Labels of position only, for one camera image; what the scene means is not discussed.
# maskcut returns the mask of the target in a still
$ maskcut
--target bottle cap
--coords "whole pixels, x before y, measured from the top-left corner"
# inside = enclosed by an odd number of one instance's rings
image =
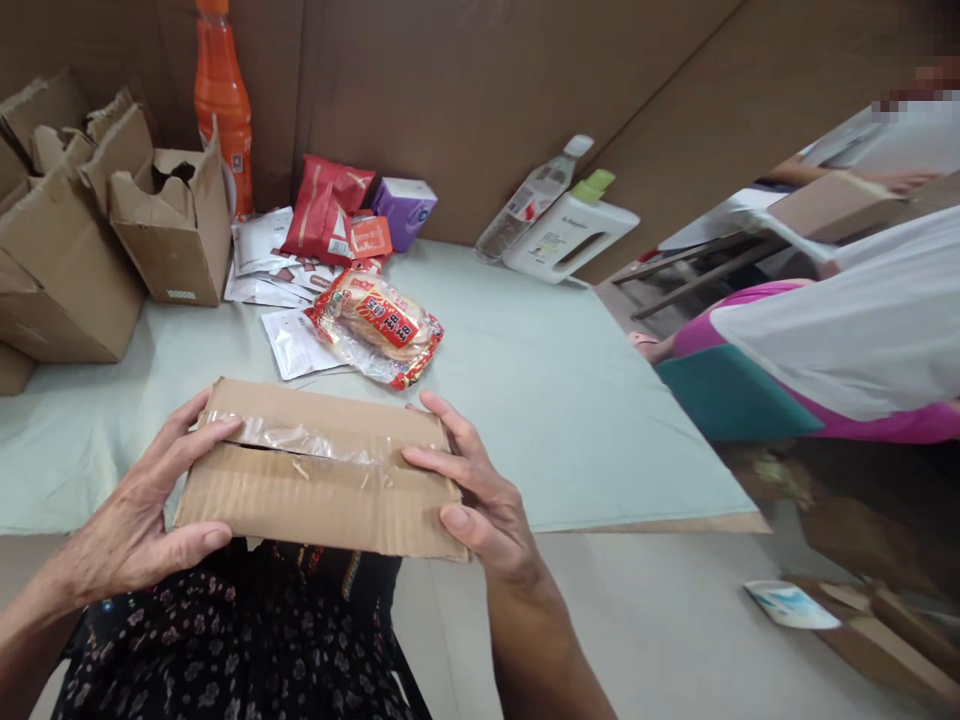
[[[587,154],[587,151],[593,147],[593,138],[589,135],[574,135],[573,139],[567,143],[567,147],[564,148],[564,152],[567,155],[573,155],[574,157],[583,157]]]
[[[610,183],[617,179],[617,176],[606,170],[594,170],[593,175],[586,180],[581,180],[577,186],[570,192],[577,200],[596,205],[600,198],[610,187]]]

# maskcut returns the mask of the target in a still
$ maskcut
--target table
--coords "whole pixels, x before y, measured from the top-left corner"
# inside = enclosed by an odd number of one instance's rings
[[[476,424],[535,530],[764,531],[590,289],[545,285],[428,241],[387,275],[447,331],[419,387]],[[79,527],[166,416],[218,377],[280,382],[259,321],[276,310],[148,302],[122,363],[38,368],[23,395],[0,399],[0,532]],[[395,405],[417,389],[398,393],[343,369],[289,385]]]

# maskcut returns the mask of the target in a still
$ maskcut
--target orange plastic bottle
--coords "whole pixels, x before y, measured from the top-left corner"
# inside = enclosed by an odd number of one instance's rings
[[[217,116],[220,148],[226,165],[227,200],[234,218],[253,214],[253,176],[250,166],[250,99],[240,77],[233,30],[227,22],[229,0],[197,0],[199,62],[194,85],[194,105],[200,119],[204,146],[213,137],[213,116]]]

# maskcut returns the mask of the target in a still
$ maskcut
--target white detergent bottle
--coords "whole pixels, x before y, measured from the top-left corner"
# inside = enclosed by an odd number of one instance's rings
[[[629,210],[600,198],[616,179],[596,170],[563,196],[503,256],[511,270],[558,283],[640,224]]]

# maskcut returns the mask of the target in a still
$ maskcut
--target hand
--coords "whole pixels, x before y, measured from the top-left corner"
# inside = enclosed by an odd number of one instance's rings
[[[883,185],[888,191],[897,195],[909,195],[918,187],[943,177],[943,173],[923,172],[920,170],[906,170],[895,173],[859,173],[859,178],[868,182]]]
[[[489,580],[532,585],[546,574],[523,511],[520,491],[498,473],[476,428],[438,395],[424,390],[420,402],[440,418],[456,455],[427,448],[404,448],[411,465],[446,475],[476,498],[473,507],[447,505],[444,527],[472,550]]]
[[[66,583],[75,607],[155,585],[230,542],[222,522],[164,529],[163,504],[177,479],[242,422],[219,420],[188,432],[209,397],[207,389],[169,417],[113,494],[44,567],[51,581]]]

